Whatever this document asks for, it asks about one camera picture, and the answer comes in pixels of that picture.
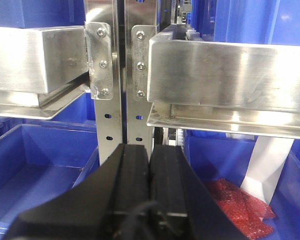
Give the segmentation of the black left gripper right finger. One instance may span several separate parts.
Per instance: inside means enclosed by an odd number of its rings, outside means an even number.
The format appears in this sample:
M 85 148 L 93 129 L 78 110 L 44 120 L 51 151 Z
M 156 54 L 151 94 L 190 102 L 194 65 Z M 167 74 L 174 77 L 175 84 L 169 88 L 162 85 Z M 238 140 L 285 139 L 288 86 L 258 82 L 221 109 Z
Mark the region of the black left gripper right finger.
M 150 198 L 163 207 L 167 239 L 246 239 L 197 177 L 181 147 L 156 145 L 149 173 Z

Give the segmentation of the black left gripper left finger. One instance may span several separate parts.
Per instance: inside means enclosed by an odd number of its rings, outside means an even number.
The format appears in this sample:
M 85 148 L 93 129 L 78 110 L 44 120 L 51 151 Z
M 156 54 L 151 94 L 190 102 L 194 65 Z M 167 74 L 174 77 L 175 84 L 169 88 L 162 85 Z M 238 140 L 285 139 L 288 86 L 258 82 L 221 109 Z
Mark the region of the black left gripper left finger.
M 142 145 L 120 144 L 71 190 L 20 213 L 7 240 L 147 240 L 149 166 Z

